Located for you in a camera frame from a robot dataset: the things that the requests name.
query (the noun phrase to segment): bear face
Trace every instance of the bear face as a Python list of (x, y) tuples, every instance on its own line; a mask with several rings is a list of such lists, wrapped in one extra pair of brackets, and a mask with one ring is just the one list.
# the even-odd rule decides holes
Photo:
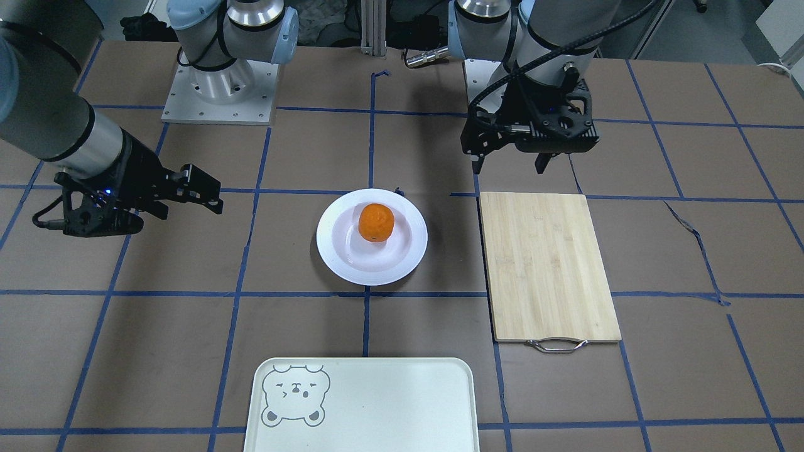
[(307, 366), (273, 367), (262, 380), (265, 409), (262, 422), (275, 427), (282, 419), (304, 419), (310, 427), (324, 422), (324, 396), (330, 389), (330, 376), (321, 366), (310, 370)]

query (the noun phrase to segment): cutting board handle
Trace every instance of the cutting board handle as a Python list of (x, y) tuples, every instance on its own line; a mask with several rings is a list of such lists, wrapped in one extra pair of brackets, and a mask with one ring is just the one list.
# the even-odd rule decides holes
[(533, 339), (525, 342), (525, 344), (530, 345), (531, 347), (535, 348), (538, 351), (541, 351), (542, 353), (572, 353), (575, 350), (578, 350), (578, 349), (582, 348), (583, 346), (585, 346), (586, 344), (589, 343), (589, 341), (586, 340), (586, 339), (581, 340), (581, 341), (576, 341), (576, 340), (571, 340), (571, 339), (550, 339), (550, 340), (562, 340), (562, 341), (565, 341), (565, 342), (569, 342), (571, 344), (574, 344), (574, 347), (573, 348), (547, 348), (544, 345), (542, 345), (541, 343), (539, 343), (538, 340), (533, 340)]

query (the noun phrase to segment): white tray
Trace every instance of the white tray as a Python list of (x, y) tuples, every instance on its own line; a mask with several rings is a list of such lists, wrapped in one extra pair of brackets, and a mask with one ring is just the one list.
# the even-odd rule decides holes
[(472, 371), (457, 358), (267, 360), (244, 452), (299, 450), (479, 452)]

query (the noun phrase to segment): brown table surface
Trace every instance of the brown table surface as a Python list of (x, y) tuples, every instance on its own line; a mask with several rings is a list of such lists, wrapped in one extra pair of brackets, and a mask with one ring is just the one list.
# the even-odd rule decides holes
[[(544, 175), (500, 150), (475, 179), (460, 62), (300, 48), (270, 129), (163, 125), (176, 46), (102, 43), (80, 93), (166, 166), (218, 177), (222, 216), (38, 230), (54, 170), (0, 143), (0, 450), (241, 450), (259, 363), (361, 355), (467, 362), (483, 452), (804, 450), (804, 101), (784, 76), (594, 60), (600, 144)], [(339, 279), (314, 243), (369, 186), (400, 187), (429, 228), (388, 286)], [(619, 344), (492, 340), (479, 190), (588, 196)]]

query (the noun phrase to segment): white plate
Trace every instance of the white plate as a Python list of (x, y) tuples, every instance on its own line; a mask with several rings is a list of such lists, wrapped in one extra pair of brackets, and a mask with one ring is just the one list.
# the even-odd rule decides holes
[(244, 452), (478, 452), (457, 358), (272, 358), (256, 370)]
[[(370, 242), (358, 232), (360, 212), (371, 203), (383, 204), (394, 214), (394, 228), (385, 242)], [(326, 208), (318, 221), (316, 242), (335, 274), (361, 286), (381, 286), (400, 280), (419, 265), (427, 249), (427, 226), (419, 209), (403, 196), (365, 188)]]

